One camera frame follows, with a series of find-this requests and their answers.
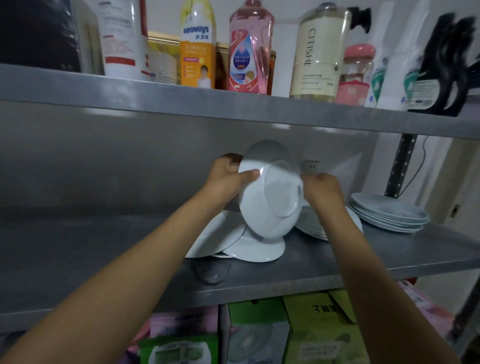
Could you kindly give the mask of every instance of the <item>box flap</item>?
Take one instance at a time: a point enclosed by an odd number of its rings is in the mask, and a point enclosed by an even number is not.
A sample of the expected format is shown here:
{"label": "box flap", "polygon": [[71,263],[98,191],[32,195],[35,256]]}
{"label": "box flap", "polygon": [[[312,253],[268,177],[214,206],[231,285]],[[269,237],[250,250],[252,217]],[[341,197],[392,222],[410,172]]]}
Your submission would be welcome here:
{"label": "box flap", "polygon": [[229,303],[228,309],[234,326],[288,321],[280,297]]}
{"label": "box flap", "polygon": [[342,311],[347,315],[348,319],[353,323],[357,323],[357,318],[355,317],[355,314],[353,313],[353,308],[352,304],[350,302],[350,299],[348,297],[348,293],[346,290],[334,290],[334,291],[328,291],[330,296],[334,299],[336,304],[340,306]]}
{"label": "box flap", "polygon": [[303,293],[283,297],[293,331],[326,329],[348,324],[328,293]]}

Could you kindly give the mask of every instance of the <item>pink lid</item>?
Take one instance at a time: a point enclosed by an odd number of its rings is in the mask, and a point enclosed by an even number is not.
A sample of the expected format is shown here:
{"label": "pink lid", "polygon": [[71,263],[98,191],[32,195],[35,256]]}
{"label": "pink lid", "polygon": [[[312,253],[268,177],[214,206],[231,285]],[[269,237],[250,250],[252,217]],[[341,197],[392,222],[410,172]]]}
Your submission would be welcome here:
{"label": "pink lid", "polygon": [[369,57],[373,59],[375,57],[375,52],[375,47],[371,44],[355,44],[345,49],[344,58]]}

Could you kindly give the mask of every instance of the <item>person's right arm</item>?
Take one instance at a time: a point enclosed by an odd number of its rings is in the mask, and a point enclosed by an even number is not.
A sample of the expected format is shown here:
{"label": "person's right arm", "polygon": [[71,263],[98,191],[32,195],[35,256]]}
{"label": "person's right arm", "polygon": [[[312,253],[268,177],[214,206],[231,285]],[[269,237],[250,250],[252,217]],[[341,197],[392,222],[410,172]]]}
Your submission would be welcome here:
{"label": "person's right arm", "polygon": [[303,183],[340,267],[371,363],[460,363],[368,245],[345,209],[336,178],[306,174]]}

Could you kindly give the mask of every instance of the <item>white spray bottle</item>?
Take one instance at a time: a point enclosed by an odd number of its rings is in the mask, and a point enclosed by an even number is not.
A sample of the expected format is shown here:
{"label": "white spray bottle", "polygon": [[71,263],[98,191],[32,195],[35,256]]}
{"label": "white spray bottle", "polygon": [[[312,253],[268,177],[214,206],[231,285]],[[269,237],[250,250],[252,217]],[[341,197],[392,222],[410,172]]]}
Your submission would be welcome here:
{"label": "white spray bottle", "polygon": [[423,49],[417,46],[417,38],[429,12],[430,0],[420,0],[413,8],[402,37],[390,57],[377,108],[408,109],[408,100],[423,61]]}
{"label": "white spray bottle", "polygon": [[394,5],[394,1],[386,1],[380,5],[378,15],[375,19],[375,23],[373,23],[372,31],[370,32],[368,43],[375,47],[376,52],[375,58],[373,58],[373,74],[372,79],[370,80],[370,88],[368,90],[367,99],[365,100],[365,106],[368,108],[377,107],[380,90],[384,83],[385,73],[387,71],[388,61],[392,50],[385,47],[383,42],[388,24],[392,18]]}

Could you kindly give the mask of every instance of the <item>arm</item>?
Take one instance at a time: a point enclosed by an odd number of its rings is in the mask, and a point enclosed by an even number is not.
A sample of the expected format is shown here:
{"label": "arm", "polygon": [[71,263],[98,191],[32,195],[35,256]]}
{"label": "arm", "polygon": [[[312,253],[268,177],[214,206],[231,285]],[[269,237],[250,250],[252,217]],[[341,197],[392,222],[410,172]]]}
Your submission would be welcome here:
{"label": "arm", "polygon": [[217,159],[205,186],[150,235],[103,268],[26,333],[1,364],[113,363],[150,316],[208,222],[259,171]]}
{"label": "arm", "polygon": [[397,286],[345,209],[334,176],[304,175],[307,201],[318,215],[340,267],[373,364],[460,363],[455,352]]}

